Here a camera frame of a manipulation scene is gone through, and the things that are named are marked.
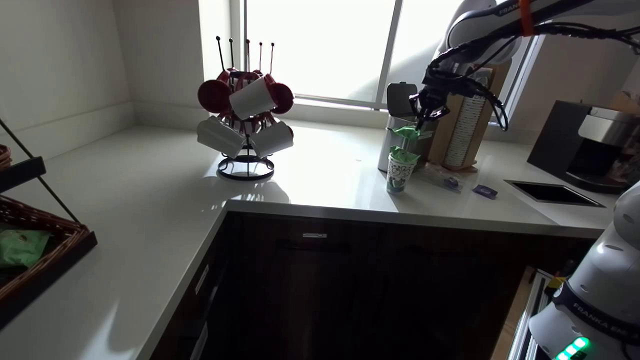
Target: metal shelf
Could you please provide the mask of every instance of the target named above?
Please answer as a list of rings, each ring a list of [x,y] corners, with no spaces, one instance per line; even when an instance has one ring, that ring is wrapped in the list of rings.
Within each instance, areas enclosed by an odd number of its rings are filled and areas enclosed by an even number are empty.
[[[42,176],[46,172],[44,160],[41,156],[17,163],[5,170],[0,170],[0,193]]]

